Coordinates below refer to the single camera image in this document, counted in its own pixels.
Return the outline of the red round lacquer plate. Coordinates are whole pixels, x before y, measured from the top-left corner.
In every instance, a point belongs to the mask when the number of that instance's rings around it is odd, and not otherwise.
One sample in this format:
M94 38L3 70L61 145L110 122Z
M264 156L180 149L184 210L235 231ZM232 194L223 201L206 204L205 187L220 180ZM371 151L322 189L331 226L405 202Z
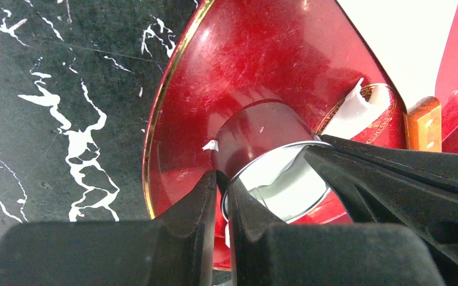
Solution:
M305 160L304 149L333 147L321 132L363 78L385 83L391 105L352 141L407 148L406 108L339 1L203 1L166 68L145 140L146 203L157 218L209 170L240 179L297 236L354 222L338 195ZM458 154L458 6L437 77L442 150ZM219 151L202 147L216 139ZM231 269L226 196L217 184L212 269ZM309 265L334 243L300 237L276 256Z

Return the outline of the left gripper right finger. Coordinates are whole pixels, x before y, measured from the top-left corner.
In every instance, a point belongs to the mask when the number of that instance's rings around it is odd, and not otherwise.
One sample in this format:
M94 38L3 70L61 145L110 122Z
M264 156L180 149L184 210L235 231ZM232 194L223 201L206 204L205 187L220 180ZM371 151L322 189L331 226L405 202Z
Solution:
M227 202L232 284L274 285L276 254L269 234L286 223L252 197L240 179L217 170L216 180Z

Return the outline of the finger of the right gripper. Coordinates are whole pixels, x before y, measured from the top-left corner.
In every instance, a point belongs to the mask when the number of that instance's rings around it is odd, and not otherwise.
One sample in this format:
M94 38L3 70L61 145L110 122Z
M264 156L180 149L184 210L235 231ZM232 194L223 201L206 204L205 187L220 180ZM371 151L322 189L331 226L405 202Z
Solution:
M349 157L458 194L458 154L384 148L331 135L320 139Z
M458 284L458 194L337 152L304 149L354 222L399 223L421 237L447 284Z

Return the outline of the leftover dough scrap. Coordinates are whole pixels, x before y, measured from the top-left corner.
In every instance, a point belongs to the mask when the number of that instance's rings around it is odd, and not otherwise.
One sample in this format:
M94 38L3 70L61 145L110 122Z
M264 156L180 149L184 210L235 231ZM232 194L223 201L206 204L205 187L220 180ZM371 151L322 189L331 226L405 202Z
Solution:
M203 151L215 151L215 152L218 152L219 151L219 143L216 139L212 139L210 141L208 141L203 147L202 147L202 150Z

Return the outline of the white dough lump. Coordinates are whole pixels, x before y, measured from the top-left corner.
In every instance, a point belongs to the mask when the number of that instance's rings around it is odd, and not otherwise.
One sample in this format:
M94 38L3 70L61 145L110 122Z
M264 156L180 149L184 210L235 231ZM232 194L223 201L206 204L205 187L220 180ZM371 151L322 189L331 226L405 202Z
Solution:
M342 139L352 139L380 118L391 105L391 91L385 83L368 86L370 98L363 97L363 78L345 97L339 109L321 132Z

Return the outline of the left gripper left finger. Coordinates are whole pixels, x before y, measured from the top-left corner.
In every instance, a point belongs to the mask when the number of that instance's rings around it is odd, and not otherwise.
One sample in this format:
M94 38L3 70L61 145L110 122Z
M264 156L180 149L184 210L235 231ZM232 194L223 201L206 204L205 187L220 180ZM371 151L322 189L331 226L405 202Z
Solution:
M155 218L161 223L154 255L154 285L211 285L216 171L209 170L193 189Z

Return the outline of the metal scraper wooden handle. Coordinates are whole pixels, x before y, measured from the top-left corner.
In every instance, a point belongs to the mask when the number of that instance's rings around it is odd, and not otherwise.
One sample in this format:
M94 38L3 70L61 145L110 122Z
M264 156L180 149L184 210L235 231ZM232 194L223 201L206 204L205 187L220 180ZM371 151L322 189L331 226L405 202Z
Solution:
M401 97L407 148L442 150L435 88L458 1L339 1Z

